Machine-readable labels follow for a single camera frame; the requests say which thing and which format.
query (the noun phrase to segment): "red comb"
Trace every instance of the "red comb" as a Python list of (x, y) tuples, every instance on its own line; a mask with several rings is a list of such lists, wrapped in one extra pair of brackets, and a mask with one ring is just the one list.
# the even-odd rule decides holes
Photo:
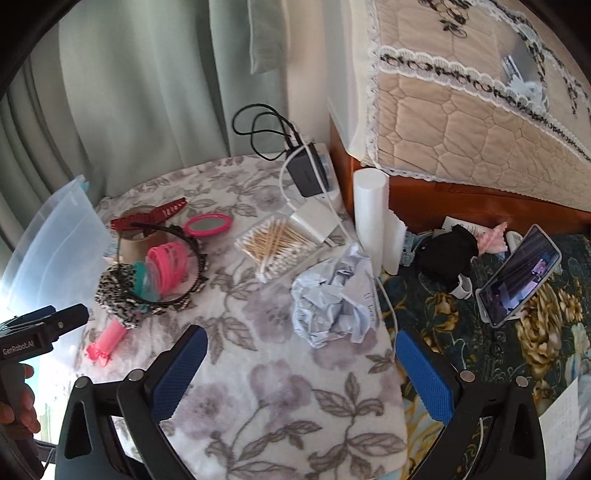
[(151, 212), (134, 213), (127, 217), (116, 218), (111, 220), (111, 229), (117, 231), (134, 230), (135, 228), (130, 226), (134, 222), (158, 225), (179, 213), (186, 204), (187, 200), (183, 197), (167, 203), (166, 205), (156, 207)]

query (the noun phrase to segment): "power adapter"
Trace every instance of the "power adapter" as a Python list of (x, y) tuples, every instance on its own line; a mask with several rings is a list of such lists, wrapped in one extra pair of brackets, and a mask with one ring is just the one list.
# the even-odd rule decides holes
[(324, 242), (339, 224), (333, 212), (313, 197), (292, 213), (290, 219), (318, 243)]
[[(326, 172), (324, 170), (324, 167), (322, 166), (322, 162), (320, 161), (320, 156), (318, 155), (318, 152), (316, 151), (316, 148), (313, 143), (309, 144), (309, 147), (312, 153), (312, 159), (316, 163), (318, 173), (320, 173), (322, 183), (324, 183), (324, 187), (328, 190), (329, 181), (326, 177)], [(286, 156), (289, 157), (289, 155), (295, 150), (295, 148), (289, 149), (286, 153)], [(322, 194), (322, 188), (320, 187), (318, 180), (316, 179), (316, 175), (314, 174), (314, 168), (312, 167), (310, 159), (308, 158), (308, 154), (305, 150), (302, 150), (294, 158), (291, 159), (289, 165), (287, 166), (287, 171), (290, 173), (291, 178), (295, 183), (295, 186), (304, 198)]]

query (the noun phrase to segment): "white wall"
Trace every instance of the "white wall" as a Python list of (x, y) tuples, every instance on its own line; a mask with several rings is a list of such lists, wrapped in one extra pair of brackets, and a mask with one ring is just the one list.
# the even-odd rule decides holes
[(287, 103), (290, 119), (316, 141), (329, 143), (322, 0), (284, 0), (288, 17)]

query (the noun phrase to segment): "beige quilted fabric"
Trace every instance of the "beige quilted fabric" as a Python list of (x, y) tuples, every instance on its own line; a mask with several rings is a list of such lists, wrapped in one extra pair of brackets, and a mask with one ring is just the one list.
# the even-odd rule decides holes
[[(515, 0), (504, 0), (509, 8)], [(417, 0), (376, 0), (381, 42), (458, 61), (506, 81), (501, 58), (521, 41), (511, 27), (470, 7), (467, 38), (443, 31), (437, 12)], [(538, 29), (544, 42), (591, 93), (591, 87), (556, 36)], [(549, 113), (591, 149), (584, 104), (572, 114), (560, 72), (545, 62)], [(379, 74), (378, 163), (396, 173), (493, 187), (591, 211), (591, 164), (534, 124), (448, 86)]]

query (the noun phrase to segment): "blue gripper pad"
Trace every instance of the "blue gripper pad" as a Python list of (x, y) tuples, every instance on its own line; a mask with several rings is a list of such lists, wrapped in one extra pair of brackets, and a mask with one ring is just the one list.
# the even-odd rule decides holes
[(154, 373), (157, 379), (153, 387), (147, 386), (148, 391), (151, 391), (154, 421), (167, 420), (173, 416), (206, 354), (205, 329), (191, 325), (174, 347), (162, 353), (150, 366), (148, 375)]
[(421, 342), (429, 352), (431, 351), (417, 332), (401, 330), (396, 336), (396, 355), (431, 418), (447, 425), (454, 412), (453, 391), (436, 370), (436, 366), (431, 363), (432, 359), (428, 358), (431, 355), (417, 342)]

